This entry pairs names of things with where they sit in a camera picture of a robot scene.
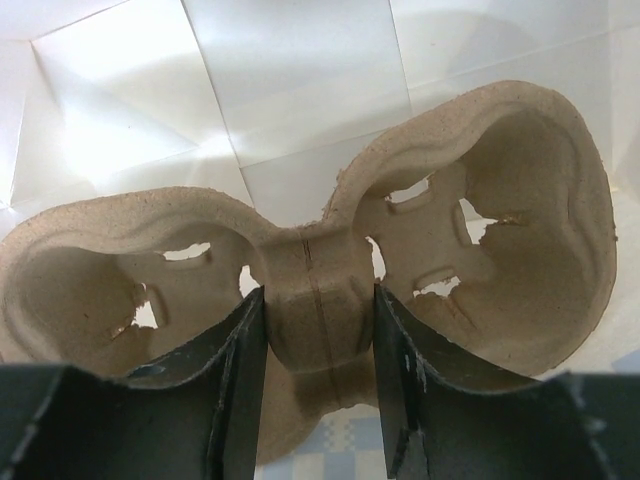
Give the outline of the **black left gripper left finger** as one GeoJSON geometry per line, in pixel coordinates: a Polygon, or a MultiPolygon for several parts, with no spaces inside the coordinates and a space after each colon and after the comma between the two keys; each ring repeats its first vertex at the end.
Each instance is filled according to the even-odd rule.
{"type": "Polygon", "coordinates": [[[123,378],[1,369],[5,479],[250,479],[266,368],[264,292],[123,378]]]}

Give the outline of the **checkered paper takeout bag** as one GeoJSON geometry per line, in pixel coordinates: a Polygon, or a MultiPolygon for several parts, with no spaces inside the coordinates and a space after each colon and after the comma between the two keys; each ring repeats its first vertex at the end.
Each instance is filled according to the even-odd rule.
{"type": "Polygon", "coordinates": [[[165,186],[308,223],[381,132],[499,80],[566,96],[609,176],[617,281],[564,368],[635,373],[635,1],[5,1],[1,230],[165,186]]]}

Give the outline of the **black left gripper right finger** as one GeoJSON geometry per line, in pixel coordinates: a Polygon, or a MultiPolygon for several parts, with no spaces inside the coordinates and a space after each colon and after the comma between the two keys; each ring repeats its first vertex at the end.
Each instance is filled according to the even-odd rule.
{"type": "Polygon", "coordinates": [[[374,294],[373,353],[391,479],[635,479],[639,379],[544,381],[470,353],[374,294]]]}

